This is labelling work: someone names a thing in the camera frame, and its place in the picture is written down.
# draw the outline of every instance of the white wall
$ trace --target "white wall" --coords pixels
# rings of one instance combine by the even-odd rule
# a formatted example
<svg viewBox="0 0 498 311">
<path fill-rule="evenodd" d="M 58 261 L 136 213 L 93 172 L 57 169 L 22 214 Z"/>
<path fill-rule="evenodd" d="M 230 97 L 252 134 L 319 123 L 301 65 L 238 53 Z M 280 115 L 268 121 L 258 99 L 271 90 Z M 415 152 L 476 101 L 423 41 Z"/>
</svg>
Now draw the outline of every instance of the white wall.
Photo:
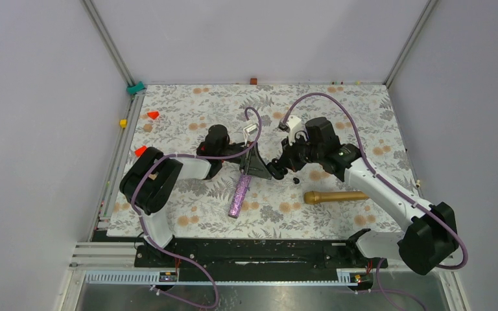
<svg viewBox="0 0 498 311">
<path fill-rule="evenodd" d="M 472 310 L 498 310 L 498 1 L 440 1 L 391 95 L 424 195 L 455 210 Z"/>
<path fill-rule="evenodd" d="M 0 1 L 0 310 L 53 306 L 127 102 L 79 1 Z"/>
<path fill-rule="evenodd" d="M 382 82 L 427 0 L 95 0 L 145 83 Z"/>
</svg>

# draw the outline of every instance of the purple glittery tube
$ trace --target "purple glittery tube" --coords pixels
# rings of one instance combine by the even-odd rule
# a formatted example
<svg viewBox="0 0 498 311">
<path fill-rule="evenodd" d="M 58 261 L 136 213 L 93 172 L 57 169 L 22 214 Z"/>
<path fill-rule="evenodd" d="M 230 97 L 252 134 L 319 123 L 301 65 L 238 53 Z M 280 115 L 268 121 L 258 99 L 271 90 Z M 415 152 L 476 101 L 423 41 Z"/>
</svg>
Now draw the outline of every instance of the purple glittery tube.
<svg viewBox="0 0 498 311">
<path fill-rule="evenodd" d="M 243 203 L 243 199 L 245 199 L 247 189 L 249 189 L 249 182 L 251 182 L 251 176 L 242 174 L 239 177 L 239 181 L 235 187 L 235 193 L 233 194 L 233 200 L 230 204 L 228 216 L 232 218 L 239 217 L 239 212 L 241 212 L 241 204 Z"/>
</svg>

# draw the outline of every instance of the red triangle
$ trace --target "red triangle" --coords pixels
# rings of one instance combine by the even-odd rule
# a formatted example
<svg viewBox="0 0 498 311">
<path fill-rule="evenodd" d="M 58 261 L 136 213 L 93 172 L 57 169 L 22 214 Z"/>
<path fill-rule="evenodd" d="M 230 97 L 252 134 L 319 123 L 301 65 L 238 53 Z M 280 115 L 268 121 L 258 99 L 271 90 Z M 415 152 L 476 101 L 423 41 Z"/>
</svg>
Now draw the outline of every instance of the red triangle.
<svg viewBox="0 0 498 311">
<path fill-rule="evenodd" d="M 140 157 L 140 156 L 142 156 L 142 154 L 144 153 L 144 151 L 146 151 L 146 149 L 148 149 L 148 147 L 146 147 L 146 146 L 142 146 L 142 147 L 138 148 L 138 149 L 134 152 L 134 154 L 135 154 L 137 157 Z"/>
<path fill-rule="evenodd" d="M 152 111 L 148 112 L 148 117 L 152 118 L 153 120 L 157 119 L 160 116 L 160 113 L 158 111 Z"/>
</svg>

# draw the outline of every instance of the floral tablecloth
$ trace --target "floral tablecloth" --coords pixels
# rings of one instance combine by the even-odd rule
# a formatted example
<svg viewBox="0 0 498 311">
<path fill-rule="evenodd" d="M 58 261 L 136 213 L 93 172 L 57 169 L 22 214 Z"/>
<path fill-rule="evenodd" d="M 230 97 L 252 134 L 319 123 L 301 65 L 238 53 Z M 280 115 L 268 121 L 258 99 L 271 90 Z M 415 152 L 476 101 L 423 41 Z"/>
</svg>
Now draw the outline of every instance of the floral tablecloth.
<svg viewBox="0 0 498 311">
<path fill-rule="evenodd" d="M 148 86 L 124 172 L 136 161 L 134 150 L 155 146 L 167 153 L 195 153 L 213 124 L 227 127 L 231 141 L 243 141 L 243 109 L 253 106 L 263 120 L 259 151 L 268 163 L 279 157 L 286 133 L 277 129 L 289 106 L 300 96 L 324 92 L 352 114 L 368 157 L 404 187 L 414 180 L 385 86 L 313 85 L 171 85 Z M 159 111 L 152 120 L 148 111 Z M 324 116 L 342 143 L 354 143 L 354 131 L 342 111 L 323 97 L 307 98 L 293 115 L 303 122 Z M 372 200 L 307 205 L 306 191 L 348 189 L 320 165 L 306 165 L 283 180 L 253 178 L 238 219 L 227 216 L 240 176 L 237 165 L 225 163 L 209 181 L 180 180 L 165 208 L 176 236 L 202 238 L 348 238 L 362 228 L 397 231 L 398 226 Z M 300 179 L 299 184 L 293 178 Z M 140 224 L 125 196 L 117 195 L 108 227 L 109 236 L 136 236 Z"/>
</svg>

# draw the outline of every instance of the yellow object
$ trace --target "yellow object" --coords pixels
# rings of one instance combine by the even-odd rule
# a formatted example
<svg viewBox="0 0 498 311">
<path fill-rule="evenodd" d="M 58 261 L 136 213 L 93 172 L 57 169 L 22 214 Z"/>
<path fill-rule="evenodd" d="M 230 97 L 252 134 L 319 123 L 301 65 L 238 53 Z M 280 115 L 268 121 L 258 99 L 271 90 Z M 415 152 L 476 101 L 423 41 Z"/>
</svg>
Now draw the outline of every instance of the yellow object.
<svg viewBox="0 0 498 311">
<path fill-rule="evenodd" d="M 338 202 L 350 200 L 365 200 L 369 197 L 361 191 L 342 191 L 342 192 L 318 192 L 309 191 L 304 193 L 304 203 L 318 204 L 322 202 Z"/>
</svg>

